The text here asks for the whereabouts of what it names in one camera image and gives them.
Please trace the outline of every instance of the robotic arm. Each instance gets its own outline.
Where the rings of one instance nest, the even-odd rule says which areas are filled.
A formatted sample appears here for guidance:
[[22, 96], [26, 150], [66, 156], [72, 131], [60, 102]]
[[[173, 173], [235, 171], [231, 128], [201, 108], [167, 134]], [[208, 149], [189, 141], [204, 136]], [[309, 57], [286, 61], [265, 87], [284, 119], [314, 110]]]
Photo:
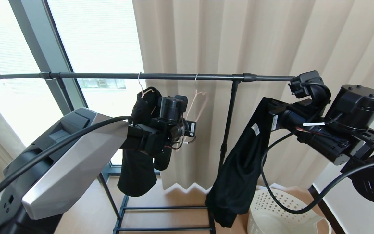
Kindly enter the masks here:
[[[273, 99], [267, 110], [273, 117], [271, 130], [287, 129], [335, 165], [346, 163], [343, 173], [367, 165], [349, 178], [359, 194], [374, 202], [374, 166], [369, 166], [374, 162], [374, 155], [370, 157], [374, 130], [369, 128], [374, 120], [374, 89], [342, 86], [322, 117], [331, 93], [317, 71], [294, 77], [289, 86], [297, 98], [311, 99], [293, 104]], [[182, 139], [183, 143], [185, 136], [195, 139], [196, 123], [183, 118], [187, 97], [163, 97], [160, 103], [160, 117], [146, 125], [87, 108], [61, 118], [4, 169], [0, 233], [54, 233], [63, 213], [118, 149], [154, 157], [171, 153], [175, 142]]]

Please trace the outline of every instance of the garment rack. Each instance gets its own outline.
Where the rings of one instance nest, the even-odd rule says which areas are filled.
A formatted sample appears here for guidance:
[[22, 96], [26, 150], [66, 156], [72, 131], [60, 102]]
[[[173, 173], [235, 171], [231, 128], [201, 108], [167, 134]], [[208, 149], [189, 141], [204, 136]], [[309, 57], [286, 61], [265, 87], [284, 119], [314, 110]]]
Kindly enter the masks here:
[[[232, 81], [230, 93], [229, 109], [227, 111], [227, 121], [224, 129], [223, 142], [220, 147], [220, 160], [218, 163], [218, 172], [223, 165], [227, 151], [227, 139], [229, 136], [230, 123], [233, 116], [233, 107], [235, 104], [236, 93], [240, 82], [254, 81], [290, 81], [292, 76], [257, 76], [255, 74], [158, 74], [158, 73], [76, 73], [76, 72], [52, 72], [45, 71], [38, 74], [17, 74], [17, 75], [0, 75], [0, 79], [12, 78], [36, 78], [40, 77], [46, 80], [56, 80], [67, 102], [70, 111], [74, 111], [70, 96], [66, 90], [62, 79], [65, 78], [82, 78], [82, 79], [144, 79], [144, 80], [224, 80]], [[216, 234], [216, 227], [212, 213], [206, 206], [152, 206], [152, 207], [130, 207], [127, 206], [129, 196], [125, 195], [120, 210], [117, 209], [113, 201], [109, 188], [106, 184], [102, 173], [98, 176], [99, 181], [105, 189], [106, 195], [116, 214], [117, 220], [113, 234], [119, 234], [120, 231], [210, 231], [210, 234]], [[172, 209], [207, 209], [209, 217], [209, 227], [168, 227], [168, 228], [122, 228], [123, 217], [126, 210], [172, 210]]]

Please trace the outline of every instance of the horizontal bar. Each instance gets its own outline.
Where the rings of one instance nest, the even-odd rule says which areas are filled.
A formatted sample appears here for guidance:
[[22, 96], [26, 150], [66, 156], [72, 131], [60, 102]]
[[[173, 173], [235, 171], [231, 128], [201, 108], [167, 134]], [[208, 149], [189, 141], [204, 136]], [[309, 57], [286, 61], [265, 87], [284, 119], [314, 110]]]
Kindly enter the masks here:
[[138, 209], [207, 209], [207, 206], [140, 206], [140, 207], [122, 207], [124, 210], [138, 210]]
[[210, 227], [114, 228], [113, 231], [211, 231]]
[[44, 78], [44, 79], [140, 79], [145, 80], [238, 80], [252, 81], [290, 81], [292, 76], [257, 76], [254, 74], [164, 74], [164, 73], [77, 73], [77, 72], [42, 72], [34, 74], [0, 74], [1, 79]]

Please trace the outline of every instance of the white wall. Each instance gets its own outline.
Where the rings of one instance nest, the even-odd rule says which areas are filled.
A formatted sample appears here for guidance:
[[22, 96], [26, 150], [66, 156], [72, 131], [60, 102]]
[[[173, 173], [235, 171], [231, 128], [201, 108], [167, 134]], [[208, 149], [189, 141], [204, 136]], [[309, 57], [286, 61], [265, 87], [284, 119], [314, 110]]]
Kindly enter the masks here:
[[[329, 164], [314, 182], [318, 191], [339, 176], [342, 166]], [[346, 178], [336, 185], [324, 198], [331, 212], [348, 234], [374, 233], [374, 203], [360, 196]]]

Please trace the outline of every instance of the dark baseboard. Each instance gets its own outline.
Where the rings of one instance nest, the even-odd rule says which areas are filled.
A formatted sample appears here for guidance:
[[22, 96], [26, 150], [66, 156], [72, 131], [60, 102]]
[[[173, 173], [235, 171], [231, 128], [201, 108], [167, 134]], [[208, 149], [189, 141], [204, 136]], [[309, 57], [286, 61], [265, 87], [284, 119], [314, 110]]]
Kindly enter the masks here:
[[[308, 189], [308, 191], [314, 199], [318, 197], [318, 191], [316, 190], [316, 188], [314, 188], [313, 185]], [[328, 220], [328, 222], [330, 222], [334, 232], [336, 234], [346, 234], [343, 228], [340, 226], [339, 222], [337, 221], [336, 217], [334, 217], [333, 213], [331, 213], [331, 210], [328, 208], [324, 200], [321, 200], [318, 203], [318, 206], [321, 209], [322, 213], [325, 215], [325, 218]]]

